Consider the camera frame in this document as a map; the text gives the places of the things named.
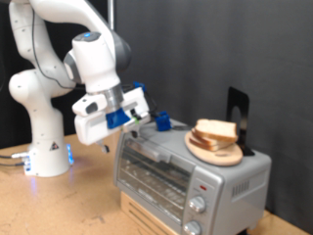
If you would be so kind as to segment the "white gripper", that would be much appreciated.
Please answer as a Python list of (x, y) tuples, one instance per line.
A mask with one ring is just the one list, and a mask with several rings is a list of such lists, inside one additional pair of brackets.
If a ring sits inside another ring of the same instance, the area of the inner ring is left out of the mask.
[(102, 141), (104, 138), (119, 130), (138, 138), (140, 126), (151, 120), (142, 88), (125, 94), (115, 94), (111, 90), (86, 94), (72, 110), (76, 114), (74, 124), (79, 141), (85, 145), (97, 142), (105, 154), (110, 148)]

